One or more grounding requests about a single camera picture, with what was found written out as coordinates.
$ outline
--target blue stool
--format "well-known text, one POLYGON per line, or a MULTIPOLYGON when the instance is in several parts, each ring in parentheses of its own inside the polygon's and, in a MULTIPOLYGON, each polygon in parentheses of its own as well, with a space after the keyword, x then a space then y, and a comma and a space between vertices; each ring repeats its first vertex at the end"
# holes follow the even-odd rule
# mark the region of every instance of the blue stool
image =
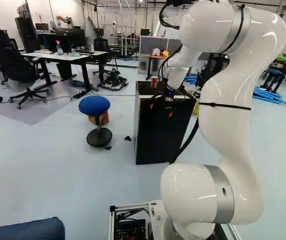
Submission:
POLYGON ((102 96, 86 97, 78 105, 81 113, 95 117, 97 128, 92 130, 86 138, 87 143, 92 147, 101 148, 106 146, 112 139, 112 132, 107 128, 101 127, 99 121, 99 116, 105 113, 110 106, 109 100, 102 96))

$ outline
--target black pedestal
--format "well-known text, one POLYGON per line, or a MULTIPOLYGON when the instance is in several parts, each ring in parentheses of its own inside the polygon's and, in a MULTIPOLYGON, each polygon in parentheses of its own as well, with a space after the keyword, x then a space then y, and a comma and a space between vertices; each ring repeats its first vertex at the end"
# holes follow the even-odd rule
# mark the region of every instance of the black pedestal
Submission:
POLYGON ((150 81, 136 82, 134 144, 136 164, 166 163, 178 152, 196 99, 176 96, 174 102, 157 98, 150 81))
POLYGON ((94 129, 87 135, 87 143, 95 148, 101 148, 106 146, 112 139, 112 132, 107 129, 101 127, 99 130, 94 129))

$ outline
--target orange object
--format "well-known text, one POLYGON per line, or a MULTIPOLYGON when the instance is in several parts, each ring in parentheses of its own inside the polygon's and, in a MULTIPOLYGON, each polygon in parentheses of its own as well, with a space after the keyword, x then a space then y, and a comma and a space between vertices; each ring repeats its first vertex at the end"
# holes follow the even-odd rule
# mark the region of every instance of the orange object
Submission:
MULTIPOLYGON (((88 119, 91 121, 91 123, 96 125, 95 117, 88 116, 88 119)), ((99 116, 99 122, 101 123, 101 126, 104 126, 104 125, 109 123, 109 116, 108 116, 108 112, 107 111, 99 116)))

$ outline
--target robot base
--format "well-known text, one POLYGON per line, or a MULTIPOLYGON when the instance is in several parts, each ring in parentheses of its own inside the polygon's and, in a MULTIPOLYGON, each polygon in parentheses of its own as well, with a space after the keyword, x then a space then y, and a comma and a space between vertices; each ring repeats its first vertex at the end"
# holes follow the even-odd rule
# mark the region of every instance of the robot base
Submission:
MULTIPOLYGON (((132 222, 134 225, 139 225, 139 229, 145 232, 146 240, 182 240, 180 236, 175 235, 174 231, 171 231, 172 223, 168 218, 168 215, 164 209, 163 203, 161 200, 138 203, 138 204, 128 204, 128 205, 113 205, 110 207, 109 214, 109 234, 108 240, 119 240, 120 233, 128 236, 128 239, 131 237, 136 237, 135 239, 142 239, 142 232, 138 231, 137 236, 129 235, 125 233, 122 229, 122 225, 119 223, 124 223, 126 218, 123 218, 119 221, 121 214, 127 214, 127 218, 137 219, 136 221, 125 221, 125 223, 132 222), (142 215, 140 212, 145 211, 149 216, 142 215), (132 212, 137 217, 133 217, 129 213, 132 212), (169 229, 166 231, 166 239, 164 239, 163 229, 169 229)), ((230 224, 215 226, 213 235, 211 235, 207 240, 241 240, 236 229, 230 224)))

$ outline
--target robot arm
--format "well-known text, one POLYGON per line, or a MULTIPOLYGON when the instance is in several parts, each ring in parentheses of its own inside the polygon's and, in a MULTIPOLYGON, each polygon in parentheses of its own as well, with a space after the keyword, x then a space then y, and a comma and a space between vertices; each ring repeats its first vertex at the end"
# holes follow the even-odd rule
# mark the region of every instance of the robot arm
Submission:
POLYGON ((68 25, 71 25, 72 28, 74 27, 74 24, 73 24, 73 20, 71 17, 66 17, 66 18, 63 18, 62 16, 56 16, 56 19, 57 19, 57 26, 60 28, 61 27, 61 21, 63 21, 63 23, 66 23, 68 25))
POLYGON ((259 76, 286 42, 286 26, 269 11, 200 0, 183 17, 180 38, 183 47, 165 69, 172 90, 201 52, 230 58, 204 85, 200 99, 200 130, 221 154, 219 166, 176 163, 161 178, 163 204, 178 234, 206 238, 213 223, 249 224, 264 210, 248 143, 249 110, 259 76))

